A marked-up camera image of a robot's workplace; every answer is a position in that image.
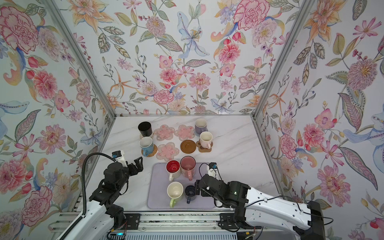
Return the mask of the small dark blue mug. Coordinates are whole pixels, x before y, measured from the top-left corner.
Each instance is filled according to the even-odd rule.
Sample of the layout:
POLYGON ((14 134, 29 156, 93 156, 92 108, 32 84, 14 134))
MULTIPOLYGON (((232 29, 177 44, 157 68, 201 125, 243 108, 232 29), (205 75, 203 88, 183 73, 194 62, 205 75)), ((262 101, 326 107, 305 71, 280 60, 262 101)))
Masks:
POLYGON ((192 201, 194 201, 197 197, 196 194, 196 188, 195 186, 189 185, 185 188, 185 198, 187 201, 187 204, 190 204, 192 201))

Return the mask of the pink tall mug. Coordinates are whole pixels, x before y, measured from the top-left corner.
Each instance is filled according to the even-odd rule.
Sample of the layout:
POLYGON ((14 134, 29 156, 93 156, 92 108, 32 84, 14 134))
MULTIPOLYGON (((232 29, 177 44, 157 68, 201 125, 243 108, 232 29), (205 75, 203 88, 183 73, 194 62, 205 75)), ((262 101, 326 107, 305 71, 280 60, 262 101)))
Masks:
POLYGON ((182 175, 192 181, 196 171, 196 160, 191 156, 185 156, 181 159, 180 164, 182 175))

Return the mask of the cream mug green handle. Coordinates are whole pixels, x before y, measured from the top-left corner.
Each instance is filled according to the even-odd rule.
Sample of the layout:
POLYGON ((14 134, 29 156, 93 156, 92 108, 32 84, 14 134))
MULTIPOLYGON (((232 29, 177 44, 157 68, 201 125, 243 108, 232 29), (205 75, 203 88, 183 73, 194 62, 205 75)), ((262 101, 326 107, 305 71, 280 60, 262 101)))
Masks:
POLYGON ((167 194, 170 200, 170 208, 174 208, 175 205, 182 199, 184 196, 184 187, 179 182, 172 182, 167 187, 167 194))

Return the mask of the blue mug white inside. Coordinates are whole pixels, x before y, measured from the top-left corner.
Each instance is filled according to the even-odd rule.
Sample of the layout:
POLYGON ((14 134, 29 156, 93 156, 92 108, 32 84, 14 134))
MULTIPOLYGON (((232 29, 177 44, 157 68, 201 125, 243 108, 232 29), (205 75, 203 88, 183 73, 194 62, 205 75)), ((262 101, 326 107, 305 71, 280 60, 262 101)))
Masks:
POLYGON ((154 152, 154 143, 151 137, 143 137, 140 140, 139 145, 142 149, 142 154, 145 157, 148 157, 150 154, 154 152))

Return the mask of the woven rattan round coaster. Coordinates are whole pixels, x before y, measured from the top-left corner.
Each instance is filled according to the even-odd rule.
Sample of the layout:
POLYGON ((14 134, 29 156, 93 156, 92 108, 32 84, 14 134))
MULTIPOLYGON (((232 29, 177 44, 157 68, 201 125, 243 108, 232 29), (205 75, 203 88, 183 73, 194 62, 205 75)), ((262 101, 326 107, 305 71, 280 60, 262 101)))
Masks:
POLYGON ((150 158, 150 157, 153 157, 157 154, 158 147, 156 145, 152 144, 149 147, 142 148, 141 152, 142 152, 142 155, 144 157, 150 158))

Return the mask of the brown paw cork coaster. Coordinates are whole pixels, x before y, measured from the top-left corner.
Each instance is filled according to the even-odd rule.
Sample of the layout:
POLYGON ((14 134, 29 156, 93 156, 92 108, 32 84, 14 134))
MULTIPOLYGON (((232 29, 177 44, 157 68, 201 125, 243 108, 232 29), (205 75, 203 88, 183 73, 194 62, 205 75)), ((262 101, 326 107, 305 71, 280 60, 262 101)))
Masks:
POLYGON ((212 151, 213 145, 214 145, 214 143, 211 142, 211 148, 210 149, 205 149, 205 148, 202 147, 202 145, 201 145, 199 140, 196 142, 196 146, 197 146, 197 148, 198 148, 200 153, 210 153, 212 151))

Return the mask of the pink flower coaster front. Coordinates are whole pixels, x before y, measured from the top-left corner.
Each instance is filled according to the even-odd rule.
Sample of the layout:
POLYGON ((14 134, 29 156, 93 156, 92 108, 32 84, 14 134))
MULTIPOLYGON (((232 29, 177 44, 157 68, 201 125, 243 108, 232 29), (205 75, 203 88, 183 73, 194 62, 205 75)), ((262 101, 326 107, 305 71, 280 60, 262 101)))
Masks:
POLYGON ((158 160, 164 160, 168 162, 170 160, 174 160, 179 153, 180 150, 175 146, 173 142, 170 142, 158 146, 156 158, 158 160))

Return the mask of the pink flower coaster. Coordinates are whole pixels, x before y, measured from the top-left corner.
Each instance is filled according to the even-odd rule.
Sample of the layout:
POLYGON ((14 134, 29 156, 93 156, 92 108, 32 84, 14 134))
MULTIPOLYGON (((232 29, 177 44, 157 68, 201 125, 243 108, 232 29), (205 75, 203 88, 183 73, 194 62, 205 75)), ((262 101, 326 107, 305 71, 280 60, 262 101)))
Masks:
POLYGON ((195 127, 180 125, 177 130, 175 130, 175 136, 179 138, 180 141, 192 140, 195 137, 195 127))
POLYGON ((175 129, 168 125, 161 125, 154 130, 154 135, 158 141, 171 140, 174 137, 175 129))
POLYGON ((170 142, 158 146, 156 158, 158 160, 164 160, 168 162, 170 160, 174 160, 179 153, 180 150, 175 146, 173 142, 170 142))

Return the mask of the brown round wooden coaster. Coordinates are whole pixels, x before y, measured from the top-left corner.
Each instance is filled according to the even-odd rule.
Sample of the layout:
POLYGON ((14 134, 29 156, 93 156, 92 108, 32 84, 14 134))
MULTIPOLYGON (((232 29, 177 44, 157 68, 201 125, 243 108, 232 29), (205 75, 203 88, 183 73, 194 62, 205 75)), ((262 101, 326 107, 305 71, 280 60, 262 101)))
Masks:
POLYGON ((185 154, 191 154, 196 150, 197 146, 193 140, 184 140, 181 142, 180 149, 185 154))

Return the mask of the black mug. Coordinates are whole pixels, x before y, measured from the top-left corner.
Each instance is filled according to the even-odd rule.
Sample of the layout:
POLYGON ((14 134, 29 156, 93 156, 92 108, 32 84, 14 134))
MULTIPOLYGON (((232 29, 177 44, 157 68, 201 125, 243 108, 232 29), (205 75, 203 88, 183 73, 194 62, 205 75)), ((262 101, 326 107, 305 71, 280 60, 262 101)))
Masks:
POLYGON ((152 125, 150 122, 141 122, 138 125, 138 130, 142 137, 151 137, 153 134, 152 125))

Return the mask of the cream mug pink handle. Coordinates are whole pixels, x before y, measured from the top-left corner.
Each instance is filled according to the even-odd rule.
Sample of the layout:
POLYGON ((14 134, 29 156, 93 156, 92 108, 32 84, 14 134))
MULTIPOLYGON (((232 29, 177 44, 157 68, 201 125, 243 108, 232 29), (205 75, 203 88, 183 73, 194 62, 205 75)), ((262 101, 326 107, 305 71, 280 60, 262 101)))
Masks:
POLYGON ((200 144, 204 149, 212 148, 213 135, 212 133, 205 131, 200 134, 200 144))

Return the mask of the cream mug purple handle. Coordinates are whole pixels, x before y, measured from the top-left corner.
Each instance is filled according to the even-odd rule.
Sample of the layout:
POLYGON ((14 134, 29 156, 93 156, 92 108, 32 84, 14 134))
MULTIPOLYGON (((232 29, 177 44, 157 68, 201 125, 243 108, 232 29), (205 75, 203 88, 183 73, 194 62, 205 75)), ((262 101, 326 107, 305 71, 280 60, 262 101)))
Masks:
POLYGON ((207 121, 205 119, 197 119, 195 121, 195 132, 197 135, 200 135, 203 132, 207 132, 207 121))

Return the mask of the multicolour embroidered round coaster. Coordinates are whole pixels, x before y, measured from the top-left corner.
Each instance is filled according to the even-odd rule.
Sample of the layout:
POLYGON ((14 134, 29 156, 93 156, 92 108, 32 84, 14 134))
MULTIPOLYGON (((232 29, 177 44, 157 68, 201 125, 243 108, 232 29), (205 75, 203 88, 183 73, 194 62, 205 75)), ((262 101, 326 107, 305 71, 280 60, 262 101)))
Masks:
MULTIPOLYGON (((139 137, 140 137, 140 139, 144 138, 144 136, 142 134, 140 134, 139 137)), ((152 133, 149 137, 153 139, 154 138, 154 134, 152 133)))

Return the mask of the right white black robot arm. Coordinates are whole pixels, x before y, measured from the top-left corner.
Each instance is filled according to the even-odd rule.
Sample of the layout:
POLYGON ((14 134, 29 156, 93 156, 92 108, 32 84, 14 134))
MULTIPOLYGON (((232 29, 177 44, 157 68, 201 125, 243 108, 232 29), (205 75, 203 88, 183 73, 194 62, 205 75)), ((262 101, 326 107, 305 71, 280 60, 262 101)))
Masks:
POLYGON ((318 202, 294 203, 283 197, 273 197, 247 184, 231 181, 225 183, 204 175, 195 182, 198 195, 212 197, 223 208, 234 213, 227 221, 226 230, 268 227, 290 232, 302 240, 324 240, 325 217, 318 202))

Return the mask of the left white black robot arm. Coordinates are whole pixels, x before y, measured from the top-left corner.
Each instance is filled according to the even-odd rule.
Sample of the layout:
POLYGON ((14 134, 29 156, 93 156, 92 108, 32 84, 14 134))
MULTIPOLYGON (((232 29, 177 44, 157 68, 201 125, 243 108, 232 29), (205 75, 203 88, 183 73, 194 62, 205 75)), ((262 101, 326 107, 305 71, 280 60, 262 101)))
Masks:
POLYGON ((114 202, 121 196, 122 188, 128 186, 129 178, 143 169, 142 157, 126 167, 120 162, 110 164, 104 170, 104 178, 89 197, 89 201, 83 202, 83 211, 58 239, 98 240, 106 237, 109 240, 114 231, 137 229, 140 215, 125 214, 124 208, 114 202))

